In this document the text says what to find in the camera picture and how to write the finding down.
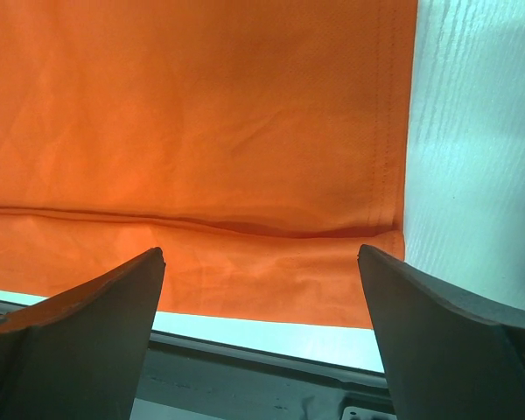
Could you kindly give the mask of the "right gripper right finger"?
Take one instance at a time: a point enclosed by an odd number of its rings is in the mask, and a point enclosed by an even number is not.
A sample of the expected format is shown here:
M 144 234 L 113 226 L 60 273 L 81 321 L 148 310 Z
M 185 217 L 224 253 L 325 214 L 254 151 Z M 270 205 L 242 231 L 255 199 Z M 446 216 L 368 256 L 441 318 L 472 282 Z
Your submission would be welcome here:
M 525 311 L 369 245 L 360 279 L 400 419 L 525 419 Z

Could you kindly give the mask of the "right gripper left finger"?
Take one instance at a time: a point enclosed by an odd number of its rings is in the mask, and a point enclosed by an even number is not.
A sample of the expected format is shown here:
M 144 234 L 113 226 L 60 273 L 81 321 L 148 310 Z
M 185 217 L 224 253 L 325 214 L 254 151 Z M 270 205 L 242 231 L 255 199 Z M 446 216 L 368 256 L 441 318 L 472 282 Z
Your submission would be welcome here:
M 128 419 L 164 281 L 160 248 L 0 315 L 0 419 Z

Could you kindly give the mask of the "orange t-shirt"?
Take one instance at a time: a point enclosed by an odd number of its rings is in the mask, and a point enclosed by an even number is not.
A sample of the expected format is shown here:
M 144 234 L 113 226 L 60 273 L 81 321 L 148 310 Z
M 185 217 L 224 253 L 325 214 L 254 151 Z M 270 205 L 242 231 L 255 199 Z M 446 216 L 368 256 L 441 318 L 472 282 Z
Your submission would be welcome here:
M 404 256 L 414 1 L 0 1 L 0 290 L 146 249 L 159 307 L 368 328 Z

